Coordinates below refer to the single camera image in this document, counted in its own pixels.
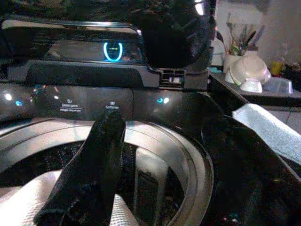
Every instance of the blue led light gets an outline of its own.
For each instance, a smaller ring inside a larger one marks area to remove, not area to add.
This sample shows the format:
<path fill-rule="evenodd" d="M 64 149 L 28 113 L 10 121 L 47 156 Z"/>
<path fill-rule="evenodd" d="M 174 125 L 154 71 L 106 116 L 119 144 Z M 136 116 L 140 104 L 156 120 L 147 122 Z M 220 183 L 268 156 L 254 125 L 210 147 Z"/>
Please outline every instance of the blue led light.
<path fill-rule="evenodd" d="M 157 99 L 157 102 L 160 103 L 160 104 L 163 103 L 163 98 Z"/>
<path fill-rule="evenodd" d="M 118 55 L 118 57 L 116 59 L 111 59 L 109 57 L 108 50 L 107 50 L 108 43 L 106 42 L 103 45 L 103 52 L 104 52 L 105 57 L 108 59 L 108 61 L 110 61 L 110 62 L 117 62 L 117 61 L 119 61 L 121 59 L 123 48 L 122 48 L 122 44 L 121 43 L 118 43 L 118 44 L 119 44 L 119 55 Z"/>
<path fill-rule="evenodd" d="M 16 104 L 17 106 L 22 106 L 22 105 L 23 105 L 22 101 L 19 101 L 19 100 L 17 100 L 17 101 L 15 102 L 15 104 Z"/>

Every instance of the black glove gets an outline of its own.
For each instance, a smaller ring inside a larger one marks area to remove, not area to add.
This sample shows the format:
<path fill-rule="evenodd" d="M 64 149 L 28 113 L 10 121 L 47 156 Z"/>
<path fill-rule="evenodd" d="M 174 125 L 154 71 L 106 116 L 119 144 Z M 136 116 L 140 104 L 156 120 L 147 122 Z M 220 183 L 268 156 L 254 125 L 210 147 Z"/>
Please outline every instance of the black glove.
<path fill-rule="evenodd" d="M 44 207 L 38 226 L 108 224 L 120 177 L 125 121 L 118 112 L 104 115 L 63 169 Z"/>

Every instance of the black plastic panel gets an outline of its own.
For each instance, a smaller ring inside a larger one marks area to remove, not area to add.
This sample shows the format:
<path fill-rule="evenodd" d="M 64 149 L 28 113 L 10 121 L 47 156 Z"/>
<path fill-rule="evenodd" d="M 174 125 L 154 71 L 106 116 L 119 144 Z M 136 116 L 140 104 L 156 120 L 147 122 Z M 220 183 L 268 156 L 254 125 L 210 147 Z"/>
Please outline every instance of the black plastic panel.
<path fill-rule="evenodd" d="M 26 81 L 30 84 L 143 87 L 140 74 L 136 69 L 109 66 L 33 64 L 27 73 Z"/>
<path fill-rule="evenodd" d="M 220 112 L 206 93 L 134 90 L 134 120 L 151 121 L 200 136 L 203 122 Z"/>
<path fill-rule="evenodd" d="M 79 86 L 35 88 L 34 105 L 39 117 L 94 121 L 106 111 L 120 111 L 132 119 L 133 93 L 130 89 Z"/>

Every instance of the white bowl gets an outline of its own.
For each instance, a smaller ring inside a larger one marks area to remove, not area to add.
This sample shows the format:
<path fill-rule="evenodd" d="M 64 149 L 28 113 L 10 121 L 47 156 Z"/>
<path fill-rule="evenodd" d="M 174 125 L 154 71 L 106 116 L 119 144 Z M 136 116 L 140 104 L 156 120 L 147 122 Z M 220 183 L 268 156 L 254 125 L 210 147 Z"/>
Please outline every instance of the white bowl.
<path fill-rule="evenodd" d="M 261 82 L 257 79 L 246 79 L 241 84 L 240 89 L 247 92 L 262 93 Z"/>
<path fill-rule="evenodd" d="M 256 56 L 243 56 L 234 62 L 230 68 L 232 79 L 237 85 L 241 85 L 248 78 L 257 79 L 262 84 L 270 78 L 267 65 Z"/>

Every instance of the black fabric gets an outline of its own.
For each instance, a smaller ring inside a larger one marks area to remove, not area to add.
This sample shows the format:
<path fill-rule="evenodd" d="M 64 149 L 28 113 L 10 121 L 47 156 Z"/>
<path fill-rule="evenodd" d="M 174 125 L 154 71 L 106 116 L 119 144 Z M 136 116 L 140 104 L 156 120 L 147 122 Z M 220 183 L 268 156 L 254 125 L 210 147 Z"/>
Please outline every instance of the black fabric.
<path fill-rule="evenodd" d="M 118 112 L 97 120 L 90 134 L 63 169 L 44 207 L 38 226 L 106 225 L 110 222 L 125 122 Z"/>

